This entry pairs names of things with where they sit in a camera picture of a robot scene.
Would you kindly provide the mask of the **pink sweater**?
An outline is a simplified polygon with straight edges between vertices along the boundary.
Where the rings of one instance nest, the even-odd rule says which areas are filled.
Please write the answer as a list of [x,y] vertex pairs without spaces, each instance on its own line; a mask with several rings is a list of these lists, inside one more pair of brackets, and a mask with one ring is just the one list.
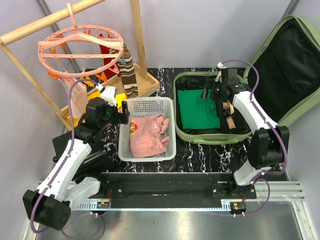
[[170,142],[164,136],[170,119],[163,115],[133,117],[129,123],[129,147],[134,158],[147,158],[163,154]]

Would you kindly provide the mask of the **green shirt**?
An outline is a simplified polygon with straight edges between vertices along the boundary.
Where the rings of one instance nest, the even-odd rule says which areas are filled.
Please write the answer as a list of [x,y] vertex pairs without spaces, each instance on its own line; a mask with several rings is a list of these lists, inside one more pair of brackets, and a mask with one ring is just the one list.
[[183,130],[209,130],[221,127],[216,102],[201,97],[202,89],[178,90],[180,118]]

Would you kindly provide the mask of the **green hard-shell suitcase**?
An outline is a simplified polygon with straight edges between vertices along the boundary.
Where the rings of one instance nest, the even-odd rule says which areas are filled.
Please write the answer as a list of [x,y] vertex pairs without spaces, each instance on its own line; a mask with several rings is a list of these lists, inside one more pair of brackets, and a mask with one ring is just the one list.
[[[217,105],[220,128],[183,129],[178,92],[202,90],[214,71],[183,72],[173,81],[175,131],[186,142],[204,145],[235,144],[251,130],[238,111],[229,130],[221,104]],[[254,97],[267,115],[280,126],[290,126],[320,101],[320,32],[306,19],[284,17],[270,33],[251,65],[238,74],[254,89]]]

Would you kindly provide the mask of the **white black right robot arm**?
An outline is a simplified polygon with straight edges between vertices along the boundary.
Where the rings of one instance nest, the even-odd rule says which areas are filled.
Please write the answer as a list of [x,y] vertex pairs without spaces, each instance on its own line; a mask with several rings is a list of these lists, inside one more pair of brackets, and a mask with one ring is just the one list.
[[252,185],[264,174],[277,175],[271,168],[288,161],[289,129],[279,126],[260,106],[254,91],[238,78],[236,67],[218,64],[215,79],[207,79],[200,97],[230,102],[249,126],[253,143],[248,151],[247,161],[234,172],[233,182],[227,185],[228,195],[239,198],[245,192],[245,186]]

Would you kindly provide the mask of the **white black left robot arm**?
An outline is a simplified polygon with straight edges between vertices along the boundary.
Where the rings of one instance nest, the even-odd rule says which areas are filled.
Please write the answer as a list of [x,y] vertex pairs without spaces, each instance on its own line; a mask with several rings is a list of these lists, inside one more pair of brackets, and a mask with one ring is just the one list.
[[30,220],[46,227],[61,230],[72,211],[88,197],[103,198],[108,193],[106,183],[94,177],[85,177],[80,183],[68,188],[79,167],[101,140],[104,129],[110,124],[129,122],[128,103],[122,101],[122,111],[117,105],[101,97],[91,99],[77,124],[56,165],[46,179],[36,188],[27,190],[22,201]]

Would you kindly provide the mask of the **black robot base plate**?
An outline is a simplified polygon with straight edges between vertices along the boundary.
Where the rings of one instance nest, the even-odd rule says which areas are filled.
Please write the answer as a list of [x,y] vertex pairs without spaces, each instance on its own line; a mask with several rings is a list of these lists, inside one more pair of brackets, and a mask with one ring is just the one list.
[[255,200],[255,187],[230,187],[230,173],[104,173],[90,198],[111,198],[113,209],[200,209],[222,207],[221,200]]

